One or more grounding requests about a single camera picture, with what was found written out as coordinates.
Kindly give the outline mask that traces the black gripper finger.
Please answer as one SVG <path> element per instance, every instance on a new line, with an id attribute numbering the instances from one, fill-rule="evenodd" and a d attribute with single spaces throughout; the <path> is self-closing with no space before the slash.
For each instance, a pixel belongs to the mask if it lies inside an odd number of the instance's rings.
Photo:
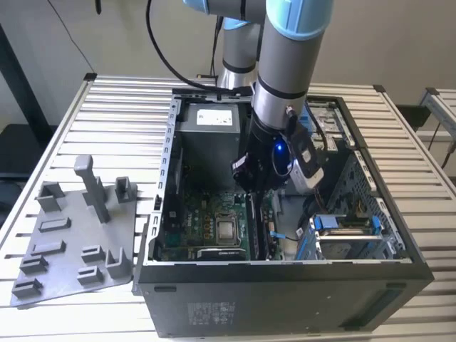
<path id="1" fill-rule="evenodd" d="M 260 193 L 263 191 L 263 185 L 261 184 L 263 165 L 255 155 L 245 154 L 231 164 L 231 169 L 234 181 L 246 193 Z"/>

